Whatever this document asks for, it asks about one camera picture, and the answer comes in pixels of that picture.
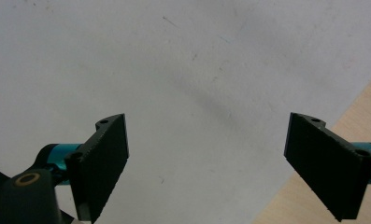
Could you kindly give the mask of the white mat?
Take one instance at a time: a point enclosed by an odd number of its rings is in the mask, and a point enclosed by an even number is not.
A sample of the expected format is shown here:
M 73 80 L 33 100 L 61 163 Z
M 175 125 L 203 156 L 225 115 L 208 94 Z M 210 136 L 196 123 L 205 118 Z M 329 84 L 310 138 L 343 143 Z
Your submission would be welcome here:
M 126 117 L 98 224 L 250 224 L 292 174 L 289 116 L 371 79 L 371 0 L 0 0 L 0 171 Z

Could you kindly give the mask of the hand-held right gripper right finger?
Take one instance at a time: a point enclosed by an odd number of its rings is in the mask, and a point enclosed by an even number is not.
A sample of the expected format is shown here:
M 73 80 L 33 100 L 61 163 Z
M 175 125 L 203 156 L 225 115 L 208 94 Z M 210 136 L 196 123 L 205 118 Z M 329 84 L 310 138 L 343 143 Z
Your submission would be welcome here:
M 284 157 L 337 221 L 358 216 L 371 184 L 371 142 L 348 142 L 323 120 L 292 112 Z

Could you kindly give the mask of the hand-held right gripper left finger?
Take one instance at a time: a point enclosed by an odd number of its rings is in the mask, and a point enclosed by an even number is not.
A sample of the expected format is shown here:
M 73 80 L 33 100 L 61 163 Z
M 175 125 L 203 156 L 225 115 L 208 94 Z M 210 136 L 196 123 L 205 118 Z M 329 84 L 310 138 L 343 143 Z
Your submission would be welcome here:
M 68 185 L 78 219 L 94 223 L 128 158 L 125 116 L 119 114 L 97 121 L 84 143 L 44 146 L 36 156 L 36 167 L 50 171 L 55 185 Z

